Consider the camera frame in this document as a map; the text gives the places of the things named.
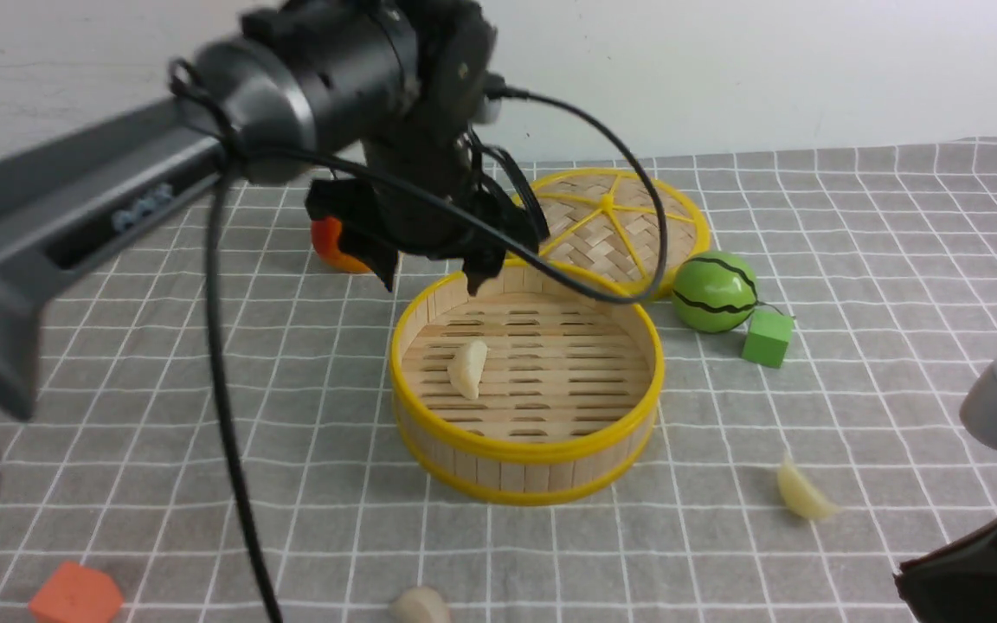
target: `black cable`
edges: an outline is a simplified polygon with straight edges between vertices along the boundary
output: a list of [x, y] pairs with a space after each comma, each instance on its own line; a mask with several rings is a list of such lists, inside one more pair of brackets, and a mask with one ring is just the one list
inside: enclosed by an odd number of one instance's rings
[[[187, 75], [187, 80], [179, 75], [179, 70], [183, 70], [183, 73]], [[229, 399], [225, 370], [225, 344], [224, 340], [222, 340], [222, 295], [219, 292], [219, 288], [221, 288], [221, 285], [219, 285], [219, 273], [221, 273], [221, 269], [218, 266], [217, 252], [219, 241], [222, 239], [222, 214], [225, 213], [226, 196], [229, 186], [239, 176], [239, 163], [247, 161], [250, 158], [265, 157], [265, 155], [274, 154], [281, 157], [291, 157], [300, 162], [327, 167], [327, 169], [331, 170], [334, 177], [337, 176], [337, 170], [342, 170], [344, 173], [348, 173], [354, 177], [367, 178], [368, 181], [391, 186], [393, 189], [398, 189], [400, 192], [412, 195], [416, 200], [427, 202], [433, 208], [442, 210], [442, 212], [446, 212], [448, 215], [456, 218], [456, 220], [478, 229], [483, 234], [486, 234], [487, 237], [492, 238], [498, 244], [503, 245], [509, 251], [521, 257], [527, 264], [534, 266], [538, 271], [545, 273], [545, 275], [558, 281], [558, 283], [573, 289], [578, 294], [587, 296], [590, 299], [604, 301], [604, 303], [618, 305], [636, 304], [640, 303], [642, 299], [647, 299], [650, 294], [656, 291], [659, 282], [664, 278], [668, 241], [667, 217], [665, 216], [664, 205], [661, 204], [652, 181], [649, 180], [644, 169], [641, 169], [637, 158], [633, 157], [633, 154], [629, 152], [629, 149], [621, 142], [620, 138], [617, 138], [613, 132], [607, 129], [605, 125], [602, 125], [602, 123], [599, 123], [597, 119], [564, 102], [544, 98], [543, 96], [534, 95], [526, 91], [502, 88], [502, 90], [494, 92], [493, 96], [499, 96], [500, 98], [526, 99], [551, 104], [552, 106], [559, 107], [559, 109], [576, 114], [579, 118], [585, 119], [590, 125], [596, 127], [599, 132], [604, 134], [606, 138], [609, 138], [610, 142], [614, 143], [614, 146], [617, 146], [622, 154], [625, 154], [626, 159], [634, 167], [637, 174], [640, 175], [641, 181], [645, 183], [645, 188], [652, 195], [660, 227], [660, 259], [657, 264], [656, 275], [650, 281], [649, 287], [636, 296], [621, 297], [608, 294], [608, 292], [599, 292], [597, 289], [577, 279], [573, 279], [573, 277], [554, 268], [554, 266], [543, 260], [537, 253], [525, 248], [518, 241], [501, 232], [501, 230], [492, 228], [491, 225], [480, 221], [479, 218], [463, 212], [463, 210], [455, 208], [454, 205], [448, 204], [448, 202], [444, 202], [440, 198], [427, 193], [426, 190], [420, 189], [409, 182], [399, 180], [399, 178], [377, 172], [377, 170], [369, 169], [369, 167], [361, 164], [345, 161], [345, 159], [339, 157], [329, 157], [329, 155], [304, 150], [282, 149], [280, 147], [280, 149], [264, 150], [254, 155], [245, 154], [241, 142], [239, 142], [238, 131], [234, 128], [230, 119], [227, 118], [221, 106], [201, 87], [201, 81], [199, 81], [198, 74], [194, 68], [186, 61], [178, 60], [171, 63], [169, 71], [170, 88], [176, 96], [201, 104], [201, 106], [205, 106], [214, 115], [218, 126], [222, 130], [222, 144], [226, 146], [227, 155], [232, 158], [226, 166], [222, 180], [218, 182], [217, 189], [215, 189], [214, 200], [210, 205], [206, 225], [206, 245], [204, 249], [206, 264], [206, 337], [207, 343], [209, 343], [211, 388], [213, 388], [218, 431], [222, 437], [222, 450], [224, 450], [225, 454], [226, 469], [229, 473], [230, 484], [233, 486], [234, 502], [237, 508], [238, 521], [241, 525], [241, 535], [244, 537], [249, 563], [253, 568], [254, 580], [256, 581], [258, 590], [260, 590], [261, 599], [264, 602], [264, 608], [267, 611], [270, 623], [284, 623], [280, 603], [276, 598], [276, 594], [274, 594], [272, 576], [268, 572], [265, 563], [264, 549], [262, 549], [260, 537], [257, 535], [256, 519], [254, 519], [253, 506], [252, 501], [250, 501], [245, 474], [241, 469], [241, 449], [239, 449], [237, 442], [233, 406]], [[537, 202], [537, 197], [531, 192], [529, 182], [525, 181], [521, 169], [518, 168], [518, 165], [514, 162], [514, 158], [509, 153], [502, 150], [501, 147], [491, 147], [491, 149], [487, 149], [487, 152], [484, 153], [494, 157], [499, 162], [499, 165], [503, 166], [503, 169], [507, 172], [507, 176], [515, 184], [515, 189], [518, 190], [519, 194], [523, 193], [522, 200], [526, 202], [527, 206], [530, 205], [529, 202]]]
[[652, 178], [649, 178], [648, 174], [645, 172], [645, 167], [640, 165], [637, 161], [637, 157], [630, 152], [629, 147], [626, 147], [625, 143], [621, 142], [621, 138], [618, 138], [614, 132], [610, 131], [609, 127], [606, 127], [601, 121], [595, 119], [579, 107], [572, 106], [570, 103], [562, 102], [557, 99], [550, 98], [547, 95], [539, 95], [537, 93], [531, 93], [526, 91], [525, 88], [514, 88], [514, 87], [496, 87], [491, 88], [486, 92], [488, 98], [494, 99], [506, 99], [506, 100], [525, 100], [527, 102], [537, 102], [541, 104], [546, 104], [546, 106], [553, 106], [556, 109], [565, 111], [570, 114], [574, 114], [575, 117], [582, 119], [589, 125], [592, 125], [595, 130], [598, 130], [603, 137], [608, 139], [610, 143], [613, 143], [614, 147], [617, 147], [618, 151], [624, 155], [626, 161], [629, 162], [629, 166], [633, 167], [634, 173], [637, 173], [637, 177], [640, 177], [642, 184], [645, 184], [645, 190], [648, 190], [649, 196], [653, 200], [653, 208], [656, 209], [656, 223], [657, 228], [660, 230], [660, 244], [659, 244], [659, 257], [656, 260], [656, 272], [653, 273], [653, 280], [649, 281], [648, 288], [640, 294], [634, 295], [629, 303], [639, 303], [641, 300], [648, 299], [650, 295], [660, 288], [660, 281], [664, 280], [664, 273], [667, 272], [668, 268], [668, 215], [664, 210], [664, 203], [660, 200], [660, 193], [657, 192], [656, 186], [653, 185]]
[[[484, 234], [492, 241], [501, 244], [506, 247], [507, 251], [514, 253], [514, 255], [521, 257], [525, 260], [526, 264], [533, 266], [538, 271], [545, 273], [549, 279], [557, 281], [557, 283], [573, 289], [577, 294], [589, 297], [589, 299], [598, 300], [602, 303], [609, 303], [614, 305], [634, 305], [644, 300], [649, 294], [652, 294], [654, 287], [646, 288], [649, 292], [642, 292], [638, 296], [618, 296], [616, 294], [609, 294], [609, 292], [601, 292], [598, 289], [589, 286], [582, 281], [575, 279], [575, 277], [569, 276], [568, 273], [561, 271], [561, 269], [551, 265], [543, 257], [537, 255], [526, 248], [519, 241], [515, 241], [514, 238], [507, 236], [506, 233], [501, 232], [501, 230], [492, 228], [486, 222], [480, 221], [478, 217], [472, 214], [464, 212], [463, 209], [456, 208], [450, 202], [441, 200], [439, 197], [432, 195], [426, 190], [418, 188], [411, 184], [411, 182], [404, 182], [399, 180], [398, 177], [393, 177], [393, 175], [388, 175], [380, 172], [380, 170], [369, 169], [368, 166], [360, 164], [358, 162], [347, 161], [347, 159], [342, 159], [339, 157], [332, 157], [331, 155], [319, 154], [316, 152], [310, 152], [306, 150], [297, 150], [292, 147], [269, 147], [269, 149], [258, 150], [252, 154], [249, 154], [252, 159], [260, 158], [291, 158], [297, 159], [300, 162], [306, 162], [308, 164], [316, 164], [319, 166], [327, 167], [327, 169], [337, 169], [343, 170], [344, 173], [348, 173], [353, 177], [361, 178], [361, 180], [368, 180], [376, 184], [382, 184], [385, 186], [390, 186], [392, 189], [399, 190], [399, 192], [408, 194], [420, 202], [426, 202], [432, 208], [442, 210], [442, 212], [447, 215], [452, 216], [455, 220], [460, 221], [460, 223], [471, 226], [475, 228], [478, 232]], [[653, 281], [652, 286], [657, 286], [658, 281]]]
[[183, 59], [174, 60], [169, 65], [169, 87], [171, 93], [178, 98], [187, 99], [201, 104], [213, 115], [215, 122], [222, 131], [219, 139], [226, 149], [229, 161], [214, 189], [214, 200], [210, 204], [206, 216], [205, 281], [206, 281], [206, 342], [209, 346], [210, 381], [214, 390], [214, 404], [218, 419], [218, 433], [222, 436], [222, 450], [225, 454], [226, 470], [229, 472], [229, 483], [233, 486], [234, 504], [237, 506], [238, 524], [241, 525], [241, 536], [245, 540], [248, 552], [248, 562], [253, 568], [253, 578], [256, 587], [261, 592], [261, 600], [268, 614], [270, 623], [284, 623], [284, 615], [280, 610], [280, 600], [272, 585], [272, 575], [264, 559], [264, 549], [261, 547], [260, 536], [256, 532], [256, 517], [253, 504], [248, 495], [248, 485], [245, 473], [241, 469], [241, 449], [237, 443], [237, 432], [233, 422], [233, 405], [229, 401], [229, 385], [225, 371], [225, 343], [222, 340], [222, 295], [218, 292], [219, 275], [218, 244], [222, 240], [222, 214], [225, 213], [226, 196], [229, 188], [241, 176], [241, 135], [234, 128], [233, 122], [222, 110], [213, 96], [202, 88], [201, 78], [190, 63]]
[[222, 180], [218, 182], [206, 220], [206, 339], [209, 343], [210, 379], [214, 387], [214, 403], [217, 409], [218, 431], [222, 434], [222, 449], [225, 451], [229, 481], [233, 485], [233, 497], [237, 505], [237, 517], [241, 524], [241, 535], [248, 549], [248, 560], [253, 565], [253, 577], [261, 591], [264, 608], [272, 623], [284, 623], [280, 603], [272, 587], [272, 576], [264, 561], [264, 549], [256, 533], [253, 505], [249, 501], [248, 485], [241, 470], [241, 449], [237, 443], [237, 433], [233, 423], [233, 406], [229, 402], [229, 385], [225, 372], [225, 343], [222, 340], [222, 295], [219, 291], [218, 243], [222, 239], [222, 214], [225, 213], [225, 200], [229, 186], [237, 180], [237, 166], [231, 164]]
[[[510, 178], [511, 185], [514, 186], [514, 192], [518, 194], [518, 197], [521, 197], [522, 206], [530, 216], [538, 239], [543, 241], [549, 237], [549, 221], [545, 218], [545, 212], [541, 208], [541, 203], [537, 200], [537, 194], [533, 192], [533, 186], [530, 185], [529, 180], [526, 180], [525, 174], [522, 172], [522, 167], [518, 166], [518, 161], [515, 161], [510, 152], [502, 149], [501, 146], [483, 145], [483, 141], [479, 139], [479, 134], [476, 134], [475, 130], [468, 130], [467, 136], [472, 146], [473, 164], [478, 162], [479, 155], [481, 154], [494, 159], [495, 163], [498, 163], [499, 168], [506, 174], [506, 177]], [[485, 178], [483, 182], [488, 188], [491, 188], [492, 185], [487, 184]]]

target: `bamboo steamer lid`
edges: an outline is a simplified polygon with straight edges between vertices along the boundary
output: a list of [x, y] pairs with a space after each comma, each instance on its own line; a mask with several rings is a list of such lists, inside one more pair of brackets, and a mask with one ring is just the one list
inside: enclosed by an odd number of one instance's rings
[[[653, 185], [668, 214], [667, 269], [657, 292], [667, 296], [679, 266], [709, 248], [710, 229], [687, 195], [660, 180]], [[565, 170], [533, 189], [550, 226], [545, 259], [587, 269], [630, 294], [653, 278], [660, 232], [653, 199], [632, 170]]]

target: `bamboo steamer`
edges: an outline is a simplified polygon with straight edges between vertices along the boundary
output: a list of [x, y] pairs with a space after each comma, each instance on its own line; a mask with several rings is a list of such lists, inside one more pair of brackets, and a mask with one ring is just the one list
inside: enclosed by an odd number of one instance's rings
[[[679, 266], [710, 247], [703, 212], [687, 195], [653, 180], [668, 215], [668, 261], [657, 295], [672, 292]], [[653, 199], [632, 170], [576, 169], [533, 184], [550, 224], [541, 255], [607, 277], [626, 294], [644, 289], [656, 271], [659, 229]]]
[[[606, 291], [610, 281], [569, 275]], [[456, 393], [447, 365], [487, 343], [479, 399]], [[407, 449], [428, 472], [498, 504], [560, 504], [609, 485], [652, 433], [664, 356], [638, 305], [596, 303], [509, 260], [468, 297], [454, 273], [413, 300], [391, 340], [393, 407]]]

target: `white wall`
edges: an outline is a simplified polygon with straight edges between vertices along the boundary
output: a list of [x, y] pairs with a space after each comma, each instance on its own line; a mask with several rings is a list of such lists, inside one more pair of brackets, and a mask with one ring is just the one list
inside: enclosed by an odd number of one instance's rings
[[[167, 59], [252, 4], [0, 0], [0, 154], [162, 94]], [[585, 106], [641, 155], [997, 135], [994, 0], [483, 4], [495, 68]], [[613, 157], [525, 104], [486, 135], [519, 158]]]

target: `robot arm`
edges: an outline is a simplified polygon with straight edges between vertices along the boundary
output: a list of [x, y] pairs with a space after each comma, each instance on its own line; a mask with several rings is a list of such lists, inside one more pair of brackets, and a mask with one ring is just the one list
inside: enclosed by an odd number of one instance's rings
[[[32, 418], [41, 315], [60, 292], [216, 188], [235, 158], [253, 183], [307, 167], [242, 153], [361, 142], [373, 169], [537, 248], [526, 210], [486, 196], [460, 141], [486, 107], [493, 44], [470, 0], [292, 0], [247, 13], [189, 63], [206, 106], [174, 96], [1, 161], [0, 408]], [[498, 273], [502, 248], [448, 213], [387, 192], [348, 209], [325, 200], [340, 188], [324, 190], [312, 214], [339, 215], [377, 273], [399, 251]]]

